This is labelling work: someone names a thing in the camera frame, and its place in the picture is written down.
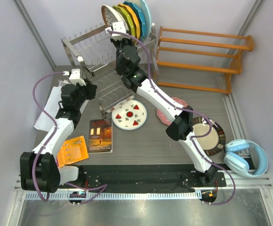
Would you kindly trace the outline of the steel dish rack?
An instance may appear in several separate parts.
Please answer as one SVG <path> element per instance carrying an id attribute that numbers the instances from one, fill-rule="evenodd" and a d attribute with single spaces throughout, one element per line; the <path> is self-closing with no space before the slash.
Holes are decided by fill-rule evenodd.
<path id="1" fill-rule="evenodd" d="M 105 28 L 101 25 L 72 39 L 61 40 L 71 66 L 81 69 L 83 76 L 97 85 L 95 100 L 103 118 L 135 97 L 116 73 L 116 48 Z"/>

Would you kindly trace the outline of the brown floral pattern plate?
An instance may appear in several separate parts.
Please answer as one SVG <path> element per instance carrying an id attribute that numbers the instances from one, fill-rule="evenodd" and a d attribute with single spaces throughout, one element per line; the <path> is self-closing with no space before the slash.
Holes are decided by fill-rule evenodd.
<path id="1" fill-rule="evenodd" d="M 114 22 L 123 21 L 125 29 L 128 31 L 129 28 L 127 26 L 126 21 L 115 9 L 110 6 L 102 5 L 101 6 L 101 14 L 104 20 L 104 23 L 107 27 L 111 27 Z"/>

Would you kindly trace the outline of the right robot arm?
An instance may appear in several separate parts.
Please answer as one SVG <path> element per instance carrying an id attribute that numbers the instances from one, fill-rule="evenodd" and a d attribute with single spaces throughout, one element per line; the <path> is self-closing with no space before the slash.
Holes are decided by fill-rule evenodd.
<path id="1" fill-rule="evenodd" d="M 211 185 L 215 181 L 217 167 L 208 158 L 193 131 L 192 107 L 179 105 L 149 79 L 150 73 L 139 67 L 140 57 L 131 39 L 110 41 L 116 48 L 116 73 L 121 76 L 123 84 L 150 101 L 165 115 L 170 121 L 165 130 L 167 135 L 185 149 L 193 162 L 199 182 L 204 186 Z"/>

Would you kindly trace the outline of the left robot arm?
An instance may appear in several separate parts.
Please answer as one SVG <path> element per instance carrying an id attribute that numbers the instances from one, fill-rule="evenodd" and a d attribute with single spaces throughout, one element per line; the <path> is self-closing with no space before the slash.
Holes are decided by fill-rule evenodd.
<path id="1" fill-rule="evenodd" d="M 96 96 L 97 86 L 66 84 L 61 87 L 58 112 L 52 117 L 53 126 L 43 141 L 31 152 L 20 156 L 21 187 L 27 191 L 54 193 L 60 185 L 70 182 L 80 188 L 86 176 L 76 166 L 61 167 L 57 155 L 80 121 L 87 101 Z"/>

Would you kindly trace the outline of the orange wooden shelf rack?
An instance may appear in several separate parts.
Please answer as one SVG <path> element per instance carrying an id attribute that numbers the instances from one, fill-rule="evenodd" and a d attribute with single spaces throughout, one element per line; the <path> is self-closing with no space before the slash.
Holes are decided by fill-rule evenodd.
<path id="1" fill-rule="evenodd" d="M 221 75 L 224 85 L 212 88 L 169 81 L 159 81 L 158 85 L 230 94 L 232 76 L 242 73 L 243 53 L 251 52 L 253 49 L 254 40 L 250 35 L 240 36 L 160 27 L 155 54 L 159 67 Z"/>

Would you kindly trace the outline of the green plate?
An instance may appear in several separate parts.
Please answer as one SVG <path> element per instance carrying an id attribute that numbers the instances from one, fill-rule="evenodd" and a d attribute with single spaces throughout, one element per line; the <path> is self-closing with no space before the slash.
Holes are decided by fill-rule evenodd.
<path id="1" fill-rule="evenodd" d="M 112 8 L 115 9 L 126 21 L 127 26 L 128 26 L 128 30 L 129 30 L 129 34 L 132 35 L 133 37 L 137 38 L 136 27 L 134 26 L 133 19 L 130 16 L 130 14 L 128 13 L 128 11 L 119 5 L 118 6 L 114 5 Z"/>

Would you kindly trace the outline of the blue dotted plate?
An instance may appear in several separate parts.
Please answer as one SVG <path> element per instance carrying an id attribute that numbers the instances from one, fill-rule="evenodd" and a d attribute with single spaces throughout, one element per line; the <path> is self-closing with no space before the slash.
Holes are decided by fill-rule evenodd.
<path id="1" fill-rule="evenodd" d="M 145 41 L 143 39 L 144 34 L 146 32 L 145 17 L 143 15 L 141 9 L 135 3 L 130 2 L 130 0 L 125 0 L 124 4 L 130 6 L 134 10 L 135 14 L 137 15 L 137 18 L 139 19 L 140 27 L 141 27 L 141 41 Z"/>

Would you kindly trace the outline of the orange plate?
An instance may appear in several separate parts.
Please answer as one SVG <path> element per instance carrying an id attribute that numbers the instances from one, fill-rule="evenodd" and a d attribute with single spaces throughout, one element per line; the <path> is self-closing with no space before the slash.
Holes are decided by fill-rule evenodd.
<path id="1" fill-rule="evenodd" d="M 139 20 L 138 20 L 138 18 L 136 16 L 134 10 L 130 6 L 126 5 L 126 4 L 119 3 L 118 6 L 121 7 L 121 8 L 124 8 L 128 12 L 128 14 L 130 15 L 130 17 L 132 18 L 132 20 L 134 22 L 134 27 L 135 27 L 135 30 L 136 30 L 136 32 L 135 32 L 136 33 L 136 38 L 140 39 L 140 37 L 141 37 L 140 23 L 139 23 Z"/>

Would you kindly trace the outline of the dark paperback book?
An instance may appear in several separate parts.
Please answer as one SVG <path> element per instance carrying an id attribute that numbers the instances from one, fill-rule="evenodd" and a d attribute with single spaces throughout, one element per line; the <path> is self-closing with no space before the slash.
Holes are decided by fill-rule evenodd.
<path id="1" fill-rule="evenodd" d="M 113 124 L 111 119 L 90 120 L 89 153 L 111 153 Z"/>

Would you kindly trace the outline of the stack of white papers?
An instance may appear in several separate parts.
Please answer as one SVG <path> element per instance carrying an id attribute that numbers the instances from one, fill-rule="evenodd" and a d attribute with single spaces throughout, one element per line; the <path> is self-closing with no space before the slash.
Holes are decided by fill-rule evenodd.
<path id="1" fill-rule="evenodd" d="M 59 101 L 61 101 L 61 88 L 62 86 L 54 86 L 51 90 L 50 96 L 47 100 L 47 103 L 44 107 L 44 110 L 54 119 L 56 119 L 56 114 L 59 111 Z M 48 117 L 45 113 L 41 112 L 37 118 L 34 128 L 37 130 L 42 130 L 49 132 L 50 129 L 54 126 L 53 120 Z"/>

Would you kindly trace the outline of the light blue plate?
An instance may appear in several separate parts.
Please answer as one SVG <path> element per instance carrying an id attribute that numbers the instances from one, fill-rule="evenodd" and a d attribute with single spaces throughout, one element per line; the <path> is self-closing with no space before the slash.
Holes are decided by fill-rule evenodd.
<path id="1" fill-rule="evenodd" d="M 143 38 L 145 40 L 148 38 L 148 36 L 151 33 L 152 18 L 151 18 L 150 9 L 145 0 L 131 0 L 130 2 L 135 3 L 141 9 L 145 17 L 146 32 Z"/>

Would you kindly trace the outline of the white strawberry plate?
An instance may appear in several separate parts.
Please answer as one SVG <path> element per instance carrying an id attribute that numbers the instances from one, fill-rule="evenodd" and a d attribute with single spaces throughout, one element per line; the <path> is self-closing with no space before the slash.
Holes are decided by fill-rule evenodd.
<path id="1" fill-rule="evenodd" d="M 120 129 L 137 130 L 147 120 L 146 107 L 137 100 L 130 100 L 112 111 L 112 121 Z"/>

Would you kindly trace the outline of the dark rimmed cream plate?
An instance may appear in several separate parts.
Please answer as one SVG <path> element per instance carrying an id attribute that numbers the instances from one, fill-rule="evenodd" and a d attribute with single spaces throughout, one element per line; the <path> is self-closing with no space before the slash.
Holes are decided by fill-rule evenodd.
<path id="1" fill-rule="evenodd" d="M 216 121 L 209 120 L 212 124 L 211 132 L 205 137 L 197 138 L 197 140 L 206 155 L 216 155 L 224 149 L 226 136 L 224 130 Z M 203 117 L 193 118 L 192 126 L 196 136 L 206 134 L 210 128 L 208 122 Z"/>

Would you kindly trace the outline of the light blue headphones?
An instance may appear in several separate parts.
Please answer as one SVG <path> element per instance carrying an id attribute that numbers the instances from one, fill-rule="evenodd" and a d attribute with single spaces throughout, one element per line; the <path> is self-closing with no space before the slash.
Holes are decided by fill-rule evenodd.
<path id="1" fill-rule="evenodd" d="M 258 178 L 265 174 L 269 161 L 265 150 L 257 143 L 247 139 L 236 139 L 225 145 L 224 163 L 235 173 L 245 178 Z M 241 155 L 241 151 L 254 149 L 258 157 L 258 167 L 254 173 L 250 173 L 248 156 Z"/>

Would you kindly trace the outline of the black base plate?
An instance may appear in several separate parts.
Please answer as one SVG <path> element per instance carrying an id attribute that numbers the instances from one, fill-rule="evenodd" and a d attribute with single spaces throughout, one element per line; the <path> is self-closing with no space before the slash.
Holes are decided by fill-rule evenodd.
<path id="1" fill-rule="evenodd" d="M 87 188 L 106 184 L 106 193 L 183 193 L 227 185 L 222 172 L 205 182 L 190 164 L 80 165 L 78 169 L 72 184 Z"/>

